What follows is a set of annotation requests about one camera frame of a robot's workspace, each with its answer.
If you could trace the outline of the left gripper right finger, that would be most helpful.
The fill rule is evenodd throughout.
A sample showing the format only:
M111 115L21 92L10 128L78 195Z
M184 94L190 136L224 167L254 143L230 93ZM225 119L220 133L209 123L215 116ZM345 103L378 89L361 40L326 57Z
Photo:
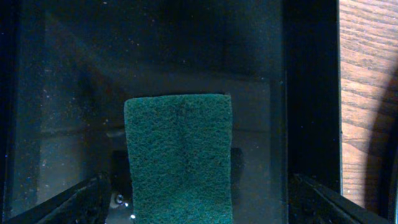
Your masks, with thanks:
M389 224L317 181L292 174L288 183L289 223L293 224Z

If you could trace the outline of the green yellow sponge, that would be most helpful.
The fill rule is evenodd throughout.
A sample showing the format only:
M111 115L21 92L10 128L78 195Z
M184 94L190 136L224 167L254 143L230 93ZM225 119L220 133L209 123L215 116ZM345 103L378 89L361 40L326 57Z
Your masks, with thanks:
M229 95L131 98L124 122L134 223L232 223Z

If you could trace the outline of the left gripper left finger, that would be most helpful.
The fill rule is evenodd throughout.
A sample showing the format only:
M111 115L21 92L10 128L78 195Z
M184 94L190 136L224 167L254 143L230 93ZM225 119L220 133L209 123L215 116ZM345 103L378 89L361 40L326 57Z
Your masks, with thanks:
M99 172L5 222L7 224L104 224L111 200L111 181Z

